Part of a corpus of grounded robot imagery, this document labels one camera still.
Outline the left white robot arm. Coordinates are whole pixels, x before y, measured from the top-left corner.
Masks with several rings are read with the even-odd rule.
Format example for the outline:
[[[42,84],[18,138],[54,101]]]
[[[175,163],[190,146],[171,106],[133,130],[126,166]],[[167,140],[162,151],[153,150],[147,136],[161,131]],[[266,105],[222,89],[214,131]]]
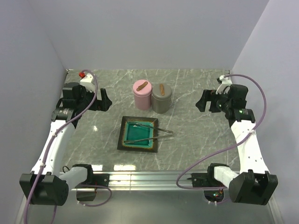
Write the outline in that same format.
[[[70,190],[78,185],[88,188],[94,184],[91,165],[75,164],[63,175],[60,167],[66,146],[83,113],[87,110],[106,112],[111,105],[104,88],[77,82],[63,85],[43,151],[31,172],[22,174],[19,180],[30,204],[62,206]]]

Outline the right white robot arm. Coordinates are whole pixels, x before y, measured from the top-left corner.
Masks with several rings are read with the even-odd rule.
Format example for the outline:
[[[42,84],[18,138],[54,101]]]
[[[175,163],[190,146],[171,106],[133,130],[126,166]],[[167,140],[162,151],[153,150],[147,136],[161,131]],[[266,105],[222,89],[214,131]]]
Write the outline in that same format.
[[[236,173],[228,165],[211,163],[207,168],[206,181],[210,186],[225,186],[234,203],[266,205],[278,185],[261,154],[256,131],[256,120],[251,109],[246,108],[248,88],[232,84],[225,93],[204,90],[196,107],[204,112],[210,102],[210,112],[223,112],[237,143],[240,171]]]

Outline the pink round lid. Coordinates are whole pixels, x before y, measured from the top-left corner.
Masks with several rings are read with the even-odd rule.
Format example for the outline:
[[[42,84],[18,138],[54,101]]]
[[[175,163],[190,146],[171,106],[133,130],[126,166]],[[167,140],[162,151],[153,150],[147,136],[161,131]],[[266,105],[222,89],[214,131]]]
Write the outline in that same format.
[[[140,79],[133,84],[133,93],[139,97],[146,97],[152,92],[152,84],[148,80]]]

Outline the metal tongs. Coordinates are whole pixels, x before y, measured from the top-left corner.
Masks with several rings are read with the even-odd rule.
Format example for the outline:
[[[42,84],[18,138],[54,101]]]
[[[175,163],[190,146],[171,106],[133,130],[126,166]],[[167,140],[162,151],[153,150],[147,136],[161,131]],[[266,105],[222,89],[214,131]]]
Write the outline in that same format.
[[[127,134],[124,140],[124,143],[126,144],[136,144],[140,142],[156,140],[174,134],[173,131],[154,127],[153,125],[147,125],[133,121],[129,121],[127,124]],[[154,134],[155,131],[161,131],[167,133],[167,135],[158,136],[157,134]]]

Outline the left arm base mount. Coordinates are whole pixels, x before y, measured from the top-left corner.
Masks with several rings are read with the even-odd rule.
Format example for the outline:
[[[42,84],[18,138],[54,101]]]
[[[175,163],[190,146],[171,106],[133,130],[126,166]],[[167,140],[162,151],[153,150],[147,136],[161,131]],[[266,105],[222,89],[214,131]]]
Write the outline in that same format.
[[[112,196],[109,180],[110,174],[93,174],[90,182],[85,181],[75,187],[77,201],[81,204],[93,202],[102,191],[108,193],[109,200]]]

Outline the grey round lid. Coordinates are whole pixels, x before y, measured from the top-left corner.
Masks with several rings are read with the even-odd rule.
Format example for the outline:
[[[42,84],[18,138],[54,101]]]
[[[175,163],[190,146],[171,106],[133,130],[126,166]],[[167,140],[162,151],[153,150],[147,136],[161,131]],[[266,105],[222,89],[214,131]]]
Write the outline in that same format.
[[[172,89],[167,84],[156,84],[152,89],[152,96],[158,100],[167,100],[172,97]]]

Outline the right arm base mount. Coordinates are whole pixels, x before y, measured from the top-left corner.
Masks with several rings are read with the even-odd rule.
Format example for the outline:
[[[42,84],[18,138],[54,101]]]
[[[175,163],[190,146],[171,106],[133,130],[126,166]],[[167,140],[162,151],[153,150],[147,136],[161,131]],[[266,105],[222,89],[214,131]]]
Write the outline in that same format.
[[[230,201],[229,196],[225,196],[225,186],[216,180],[210,180],[207,173],[191,173],[187,178],[191,181],[193,188],[203,189],[204,199],[208,204],[222,204]]]

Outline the grey cylindrical container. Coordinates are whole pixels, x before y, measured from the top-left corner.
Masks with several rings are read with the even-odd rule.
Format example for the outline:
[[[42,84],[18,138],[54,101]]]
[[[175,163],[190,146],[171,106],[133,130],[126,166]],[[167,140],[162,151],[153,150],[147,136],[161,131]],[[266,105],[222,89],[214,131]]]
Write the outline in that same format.
[[[171,97],[158,99],[152,96],[152,110],[156,113],[166,113],[171,105]]]

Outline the pink cylindrical container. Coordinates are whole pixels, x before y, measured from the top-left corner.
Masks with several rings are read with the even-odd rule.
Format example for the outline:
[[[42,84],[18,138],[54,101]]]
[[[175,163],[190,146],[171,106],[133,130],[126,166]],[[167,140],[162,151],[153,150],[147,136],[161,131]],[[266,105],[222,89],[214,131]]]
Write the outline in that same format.
[[[151,92],[146,94],[134,93],[134,101],[137,109],[148,110],[151,108]]]

